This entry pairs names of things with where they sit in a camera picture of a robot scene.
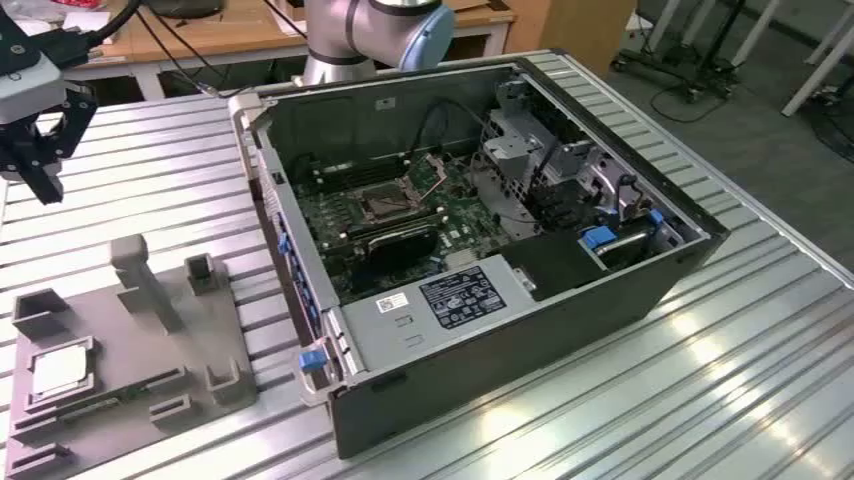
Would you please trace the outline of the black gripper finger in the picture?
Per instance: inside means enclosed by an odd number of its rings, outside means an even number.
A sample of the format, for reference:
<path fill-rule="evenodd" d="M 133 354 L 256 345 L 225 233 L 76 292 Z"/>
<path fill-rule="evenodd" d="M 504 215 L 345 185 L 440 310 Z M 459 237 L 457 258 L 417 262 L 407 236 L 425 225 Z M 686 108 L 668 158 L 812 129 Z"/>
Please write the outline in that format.
<path fill-rule="evenodd" d="M 62 116 L 56 124 L 56 155 L 60 158 L 69 158 L 73 155 L 97 110 L 94 90 L 88 84 L 66 82 L 65 87 Z"/>
<path fill-rule="evenodd" d="M 56 171 L 65 147 L 54 135 L 42 136 L 33 122 L 13 122 L 1 126 L 1 173 L 6 179 L 22 181 L 42 204 L 62 200 L 62 187 Z"/>

